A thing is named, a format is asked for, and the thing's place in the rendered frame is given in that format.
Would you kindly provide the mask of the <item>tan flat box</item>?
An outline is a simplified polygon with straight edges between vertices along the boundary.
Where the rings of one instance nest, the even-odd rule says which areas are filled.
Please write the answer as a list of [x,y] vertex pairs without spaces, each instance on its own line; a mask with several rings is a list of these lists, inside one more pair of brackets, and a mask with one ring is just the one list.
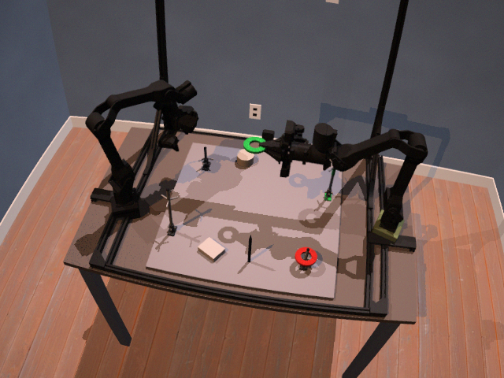
[[209,237],[198,246],[198,251],[204,254],[211,261],[216,261],[223,253],[225,253],[225,248]]

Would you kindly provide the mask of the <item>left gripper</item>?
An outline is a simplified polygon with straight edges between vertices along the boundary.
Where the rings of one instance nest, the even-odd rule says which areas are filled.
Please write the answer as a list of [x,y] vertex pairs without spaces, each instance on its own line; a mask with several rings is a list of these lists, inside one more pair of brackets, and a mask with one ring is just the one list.
[[[266,148],[264,152],[278,161],[279,165],[282,161],[280,177],[286,178],[289,176],[289,167],[291,166],[292,160],[302,161],[302,164],[305,165],[310,159],[312,144],[309,144],[309,141],[307,140],[305,143],[295,142],[295,125],[296,123],[294,121],[287,120],[285,133],[282,134],[282,137],[259,143],[259,146]],[[289,146],[291,151],[288,148]],[[287,152],[289,152],[289,154],[287,154]],[[291,162],[289,162],[289,159]]]

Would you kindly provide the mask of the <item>tall brown post with crossbar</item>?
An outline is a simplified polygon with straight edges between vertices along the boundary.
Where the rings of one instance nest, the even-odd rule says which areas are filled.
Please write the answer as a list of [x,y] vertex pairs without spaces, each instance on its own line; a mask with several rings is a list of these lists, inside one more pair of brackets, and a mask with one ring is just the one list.
[[[170,235],[170,236],[174,236],[175,235],[175,232],[176,232],[176,227],[174,225],[174,223],[172,222],[172,211],[171,211],[171,202],[170,200],[172,199],[175,199],[175,198],[178,198],[177,197],[174,197],[174,198],[170,198],[170,194],[169,194],[169,189],[167,188],[166,189],[166,194],[167,194],[167,198],[164,196],[164,195],[161,195],[162,197],[166,198],[167,199],[167,205],[166,205],[166,208],[168,207],[168,210],[169,210],[169,225],[168,225],[168,228],[170,229],[168,231],[168,234],[167,235]],[[174,227],[175,226],[175,227]]]

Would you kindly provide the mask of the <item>beige short cylinder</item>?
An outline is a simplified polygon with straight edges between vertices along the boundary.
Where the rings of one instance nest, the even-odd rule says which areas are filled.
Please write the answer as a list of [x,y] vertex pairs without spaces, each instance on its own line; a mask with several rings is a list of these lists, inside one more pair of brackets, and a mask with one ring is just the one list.
[[237,163],[242,167],[250,167],[254,163],[254,154],[247,152],[245,149],[237,153]]

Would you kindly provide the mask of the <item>green ring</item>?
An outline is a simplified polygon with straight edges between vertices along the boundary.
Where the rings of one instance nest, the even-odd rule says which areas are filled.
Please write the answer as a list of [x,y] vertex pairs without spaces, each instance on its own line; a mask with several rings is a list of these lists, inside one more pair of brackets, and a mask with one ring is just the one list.
[[266,142],[266,141],[260,137],[250,137],[244,141],[243,147],[247,152],[249,152],[251,154],[260,154],[260,153],[264,152],[266,150],[266,148],[264,148],[262,146],[260,146],[258,148],[253,148],[250,146],[250,144],[251,143],[262,143],[262,142]]

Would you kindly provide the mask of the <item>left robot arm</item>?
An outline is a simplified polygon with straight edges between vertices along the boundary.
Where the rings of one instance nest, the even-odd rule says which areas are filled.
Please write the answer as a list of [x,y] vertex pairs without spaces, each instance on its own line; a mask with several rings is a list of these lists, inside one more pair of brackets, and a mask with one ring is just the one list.
[[[330,125],[326,123],[316,124],[309,163],[323,165],[325,171],[331,167],[331,159],[333,168],[344,172],[354,167],[361,159],[391,148],[400,150],[406,155],[394,186],[391,188],[386,187],[386,191],[383,193],[384,213],[380,219],[380,227],[395,233],[399,222],[403,221],[403,195],[416,167],[428,155],[425,137],[421,133],[410,130],[391,129],[386,133],[357,144],[347,143],[342,145],[335,139],[336,136],[337,130]],[[401,140],[399,140],[399,136]],[[408,140],[408,143],[404,142],[403,139]],[[329,151],[331,151],[331,154]]]

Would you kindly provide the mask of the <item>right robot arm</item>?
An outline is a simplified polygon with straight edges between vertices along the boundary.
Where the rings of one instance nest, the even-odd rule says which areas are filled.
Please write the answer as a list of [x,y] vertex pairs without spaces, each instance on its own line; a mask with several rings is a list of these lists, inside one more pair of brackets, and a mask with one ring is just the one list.
[[[96,135],[95,137],[98,141],[101,141],[99,143],[112,166],[112,175],[108,182],[113,187],[116,207],[130,206],[133,204],[132,199],[134,198],[132,188],[135,180],[135,173],[132,167],[124,159],[121,160],[113,144],[113,140],[110,137],[110,128],[114,124],[119,111],[129,106],[135,106],[145,102],[155,102],[153,107],[156,110],[161,110],[165,117],[171,117],[179,110],[177,103],[184,104],[196,95],[197,91],[188,80],[177,88],[174,88],[164,80],[158,80],[145,88],[110,95],[103,103],[96,106],[87,117],[85,121],[86,126]],[[102,113],[108,109],[110,110],[105,119]],[[183,110],[181,110],[180,117],[177,117],[175,120],[175,129],[176,131],[182,129],[188,133],[192,133],[197,126],[198,119],[198,114],[195,110],[187,114],[184,114]]]

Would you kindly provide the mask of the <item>red flat disc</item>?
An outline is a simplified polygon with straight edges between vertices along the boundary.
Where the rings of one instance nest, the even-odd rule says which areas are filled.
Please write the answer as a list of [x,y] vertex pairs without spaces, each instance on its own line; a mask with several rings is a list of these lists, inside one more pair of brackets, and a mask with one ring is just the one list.
[[317,260],[317,253],[313,249],[310,248],[309,249],[309,254],[311,256],[311,259],[308,260],[308,261],[304,261],[301,258],[301,254],[304,254],[306,252],[306,248],[309,248],[309,247],[302,247],[302,248],[300,248],[300,249],[298,249],[296,251],[296,253],[295,253],[295,260],[297,261],[297,263],[299,263],[302,266],[311,266]]

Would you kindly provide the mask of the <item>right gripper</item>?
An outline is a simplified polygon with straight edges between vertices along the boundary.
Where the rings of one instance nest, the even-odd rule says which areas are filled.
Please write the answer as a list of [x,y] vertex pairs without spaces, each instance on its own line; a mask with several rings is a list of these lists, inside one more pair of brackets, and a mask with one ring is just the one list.
[[169,134],[162,134],[160,139],[157,141],[157,144],[159,145],[159,147],[174,149],[177,152],[179,152],[179,147],[177,145],[179,140],[176,137],[176,133],[178,131],[176,131],[176,129],[175,129],[175,120],[177,117],[178,118],[180,117],[181,110],[183,110],[184,114],[190,113],[192,110],[194,110],[194,108],[192,106],[179,106],[178,108],[179,108],[179,110],[175,115],[173,115],[171,117],[162,116],[161,119],[165,120],[165,122],[166,122],[165,128],[168,128],[170,130],[170,132],[169,132]]

